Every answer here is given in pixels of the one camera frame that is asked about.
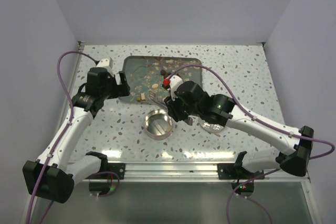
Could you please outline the metal tweezers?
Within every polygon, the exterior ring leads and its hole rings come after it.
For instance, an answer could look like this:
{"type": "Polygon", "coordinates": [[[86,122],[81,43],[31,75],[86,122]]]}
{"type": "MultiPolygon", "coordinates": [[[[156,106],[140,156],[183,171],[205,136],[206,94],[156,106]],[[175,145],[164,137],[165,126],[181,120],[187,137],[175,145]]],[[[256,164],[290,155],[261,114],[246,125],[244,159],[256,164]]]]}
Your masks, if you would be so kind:
{"type": "Polygon", "coordinates": [[[161,109],[167,109],[165,102],[151,91],[146,95],[146,100],[151,105],[156,105],[161,109]]]}

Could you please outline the white bar chocolate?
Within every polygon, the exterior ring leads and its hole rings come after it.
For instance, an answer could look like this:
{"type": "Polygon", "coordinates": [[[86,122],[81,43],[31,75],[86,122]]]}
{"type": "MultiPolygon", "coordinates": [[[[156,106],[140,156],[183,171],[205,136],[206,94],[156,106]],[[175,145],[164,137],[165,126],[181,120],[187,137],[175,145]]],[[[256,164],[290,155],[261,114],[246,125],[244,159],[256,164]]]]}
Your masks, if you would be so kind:
{"type": "Polygon", "coordinates": [[[171,132],[171,130],[172,130],[172,126],[171,126],[171,125],[166,125],[166,126],[164,127],[164,132],[165,132],[165,133],[171,132]]]}

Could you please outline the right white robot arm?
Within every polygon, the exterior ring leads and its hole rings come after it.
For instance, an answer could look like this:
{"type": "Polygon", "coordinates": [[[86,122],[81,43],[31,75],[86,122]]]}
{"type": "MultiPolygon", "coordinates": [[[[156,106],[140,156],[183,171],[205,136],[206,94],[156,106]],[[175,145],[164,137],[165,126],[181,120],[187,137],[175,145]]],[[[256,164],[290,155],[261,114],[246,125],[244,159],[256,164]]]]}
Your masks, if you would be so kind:
{"type": "Polygon", "coordinates": [[[305,176],[312,150],[312,128],[279,124],[239,106],[226,95],[209,95],[197,83],[184,82],[179,77],[165,79],[162,86],[170,93],[164,102],[174,121],[197,116],[209,124],[245,132],[271,146],[260,152],[240,152],[228,172],[246,178],[264,169],[282,169],[290,175],[305,176]]]}

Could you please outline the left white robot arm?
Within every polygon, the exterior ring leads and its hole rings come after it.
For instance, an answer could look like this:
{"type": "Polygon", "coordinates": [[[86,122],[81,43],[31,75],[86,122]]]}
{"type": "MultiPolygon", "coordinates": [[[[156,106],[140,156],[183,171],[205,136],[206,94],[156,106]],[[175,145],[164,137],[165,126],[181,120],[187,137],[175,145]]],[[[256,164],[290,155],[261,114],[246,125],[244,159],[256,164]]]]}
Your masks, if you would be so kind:
{"type": "Polygon", "coordinates": [[[80,161],[69,164],[85,129],[104,106],[105,100],[127,97],[130,87],[126,75],[119,72],[117,82],[105,67],[93,67],[70,102],[70,109],[48,147],[35,161],[27,161],[23,175],[28,192],[58,203],[65,203],[74,187],[82,180],[96,176],[104,178],[111,172],[106,155],[88,152],[80,161]]]}

